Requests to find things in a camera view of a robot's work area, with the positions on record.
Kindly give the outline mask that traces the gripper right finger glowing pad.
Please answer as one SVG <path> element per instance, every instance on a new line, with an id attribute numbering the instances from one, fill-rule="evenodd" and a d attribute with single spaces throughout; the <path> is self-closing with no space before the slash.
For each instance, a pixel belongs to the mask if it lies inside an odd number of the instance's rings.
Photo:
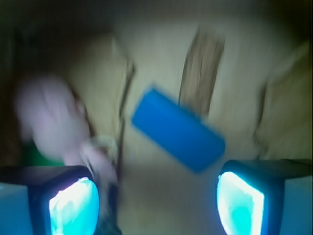
<path id="1" fill-rule="evenodd" d="M 229 160 L 219 175 L 217 210 L 228 235 L 311 235 L 309 159 Z"/>

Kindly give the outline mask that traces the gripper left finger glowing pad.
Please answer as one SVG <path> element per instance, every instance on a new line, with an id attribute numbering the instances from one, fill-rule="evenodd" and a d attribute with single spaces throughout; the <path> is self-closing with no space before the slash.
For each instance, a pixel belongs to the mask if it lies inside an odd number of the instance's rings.
<path id="1" fill-rule="evenodd" d="M 84 166 L 0 169 L 2 235 L 92 235 L 99 192 Z"/>

